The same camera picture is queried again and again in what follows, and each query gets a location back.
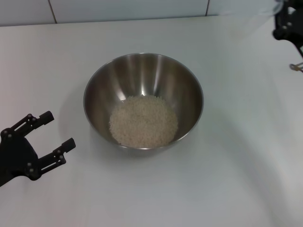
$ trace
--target white tabletop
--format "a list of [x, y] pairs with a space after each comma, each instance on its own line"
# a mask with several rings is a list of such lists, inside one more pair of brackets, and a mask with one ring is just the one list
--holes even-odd
[[[303, 226], [303, 74], [273, 21], [242, 37], [227, 17], [0, 28], [0, 129], [50, 110], [27, 138], [67, 163], [0, 188], [4, 227]], [[109, 60], [154, 52], [185, 64], [205, 105], [190, 137], [128, 159], [90, 128], [83, 92]]]

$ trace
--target rice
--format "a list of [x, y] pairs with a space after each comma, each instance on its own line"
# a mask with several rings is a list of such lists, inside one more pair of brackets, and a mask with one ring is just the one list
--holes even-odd
[[121, 145], [156, 148], [174, 139], [178, 121], [173, 109], [161, 97], [131, 96], [114, 108], [109, 129]]

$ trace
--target tile grout line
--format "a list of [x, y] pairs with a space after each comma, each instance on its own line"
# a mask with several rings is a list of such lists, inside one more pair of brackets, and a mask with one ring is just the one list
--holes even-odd
[[209, 8], [209, 2], [210, 2], [210, 0], [208, 0], [208, 2], [207, 2], [206, 13], [205, 13], [205, 16], [206, 16], [206, 17], [207, 17], [208, 8]]
[[56, 20], [55, 14], [53, 13], [53, 7], [51, 5], [51, 0], [48, 0], [48, 4], [49, 4], [49, 7], [51, 8], [51, 12], [52, 12], [52, 15], [53, 15], [53, 19], [55, 20], [55, 24], [57, 24], [57, 20]]

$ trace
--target stainless steel bowl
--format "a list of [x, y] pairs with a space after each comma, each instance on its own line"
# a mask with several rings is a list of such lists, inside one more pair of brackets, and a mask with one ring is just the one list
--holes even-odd
[[[131, 148], [111, 136], [109, 117], [115, 105], [140, 95], [161, 96], [174, 109], [178, 131], [167, 146]], [[91, 126], [108, 142], [143, 156], [184, 138], [198, 123], [203, 104], [203, 92], [194, 74], [180, 62], [154, 53], [133, 53], [108, 62], [92, 76], [84, 93], [84, 110]]]

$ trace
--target bowl rim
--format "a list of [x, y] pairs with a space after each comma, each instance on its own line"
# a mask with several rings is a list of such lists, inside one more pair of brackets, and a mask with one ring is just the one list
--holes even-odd
[[[130, 146], [126, 146], [126, 145], [122, 145], [122, 144], [119, 144], [118, 142], [117, 143], [113, 143], [112, 141], [109, 141], [108, 139], [106, 139], [105, 137], [103, 137], [99, 132], [98, 130], [94, 127], [94, 125], [92, 124], [92, 122], [90, 121], [87, 113], [86, 113], [86, 109], [85, 109], [85, 97], [86, 97], [86, 93], [87, 93], [87, 89], [88, 89], [88, 86], [89, 84], [91, 83], [91, 81], [96, 77], [97, 73], [99, 71], [101, 71], [104, 67], [106, 67], [108, 64], [110, 64], [111, 62], [119, 59], [119, 58], [123, 58], [123, 57], [127, 57], [127, 56], [132, 56], [132, 55], [138, 55], [138, 54], [151, 54], [151, 55], [156, 55], [156, 56], [161, 56], [161, 57], [164, 57], [164, 58], [168, 58], [172, 61], [175, 61], [176, 63], [180, 64], [181, 66], [183, 66], [185, 69], [188, 70], [188, 72], [193, 76], [194, 80], [197, 82], [197, 84], [199, 85], [199, 88], [200, 88], [200, 91], [201, 91], [201, 96], [202, 96], [202, 99], [201, 99], [201, 102], [202, 102], [202, 107], [201, 107], [201, 112], [200, 112], [200, 115], [196, 121], [196, 123], [194, 124], [194, 126], [186, 133], [184, 134], [182, 137], [180, 137], [179, 139], [177, 140], [174, 140], [172, 142], [170, 142], [169, 144], [165, 145], [165, 146], [160, 146], [160, 147], [154, 147], [154, 148], [134, 148], [134, 147], [130, 147]], [[204, 108], [204, 94], [203, 94], [203, 90], [202, 90], [202, 87], [201, 87], [201, 84], [199, 82], [199, 80], [197, 79], [197, 77], [194, 75], [194, 73], [187, 67], [185, 66], [184, 64], [182, 64], [181, 62], [171, 58], [171, 57], [168, 57], [166, 55], [163, 55], [163, 54], [158, 54], [158, 53], [150, 53], [150, 52], [140, 52], [140, 53], [129, 53], [129, 54], [125, 54], [125, 55], [122, 55], [122, 56], [119, 56], [119, 57], [116, 57], [110, 61], [108, 61], [107, 63], [105, 63], [104, 65], [102, 65], [93, 75], [92, 77], [89, 79], [86, 87], [85, 87], [85, 90], [84, 90], [84, 95], [83, 95], [83, 109], [84, 109], [84, 113], [85, 113], [85, 116], [86, 116], [86, 119], [88, 120], [90, 126], [94, 129], [94, 131], [99, 135], [101, 136], [103, 139], [105, 139], [107, 142], [111, 143], [111, 144], [114, 144], [114, 145], [117, 145], [119, 147], [122, 147], [122, 148], [127, 148], [127, 149], [135, 149], [135, 150], [154, 150], [154, 149], [161, 149], [161, 148], [167, 148], [167, 147], [170, 147], [176, 143], [178, 143], [180, 140], [182, 140], [184, 137], [186, 137], [195, 127], [196, 125], [198, 124], [198, 122], [200, 121], [200, 118], [201, 118], [201, 115], [202, 115], [202, 112], [203, 112], [203, 108]]]

